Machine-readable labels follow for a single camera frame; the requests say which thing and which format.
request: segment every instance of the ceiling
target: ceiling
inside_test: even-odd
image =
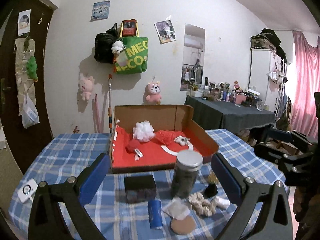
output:
[[[185,34],[205,39],[205,29],[191,24],[186,24]]]
[[[236,0],[270,29],[320,34],[320,27],[302,0]]]

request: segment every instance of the plaid bed sheet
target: plaid bed sheet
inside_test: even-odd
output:
[[[244,176],[251,176],[260,183],[273,184],[276,180],[284,182],[283,174],[271,163],[257,158],[253,148],[229,131],[206,131],[218,144],[219,151],[238,168]],[[17,191],[30,179],[37,183],[46,180],[49,184],[64,182],[69,176],[78,176],[101,152],[108,149],[108,134],[61,134],[41,152],[29,167],[20,184],[13,193],[9,214],[12,222],[25,236],[28,235],[28,221],[31,201],[22,204]],[[193,191],[202,191],[207,186],[207,176],[211,165],[205,164],[200,170]],[[157,198],[165,206],[170,200],[170,185],[173,170],[153,171],[132,174],[108,174],[100,185],[92,202],[86,205],[86,211],[107,240],[111,239],[214,239],[226,225],[236,206],[231,204],[227,210],[217,209],[209,218],[199,218],[191,211],[196,229],[189,235],[174,234],[170,229],[171,218],[162,213],[163,229],[151,230],[148,220],[147,203],[127,204],[124,191],[125,176],[152,174],[156,181]],[[227,198],[221,185],[218,195]],[[81,239],[72,224],[63,203],[60,204],[66,224],[75,239]],[[261,203],[255,207],[245,233],[250,231],[259,215]]]

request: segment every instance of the white bandage roll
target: white bandage roll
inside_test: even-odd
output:
[[[218,208],[227,209],[230,206],[230,201],[228,199],[223,199],[218,196],[215,196],[213,201],[216,203]]]

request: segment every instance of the yellow handle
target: yellow handle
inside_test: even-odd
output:
[[[139,28],[138,28],[138,21],[136,21],[136,30],[137,30],[136,36],[137,36],[137,37],[140,37],[140,35],[139,35]],[[120,36],[119,36],[119,38],[122,38],[122,32],[123,32],[123,21],[122,21],[122,23],[121,23],[121,31],[120,31]]]

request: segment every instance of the beige scrunchie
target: beige scrunchie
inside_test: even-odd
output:
[[[204,199],[200,192],[191,194],[188,197],[188,201],[192,204],[192,207],[198,216],[204,215],[206,217],[210,217],[216,213],[215,202],[211,203],[209,200]]]

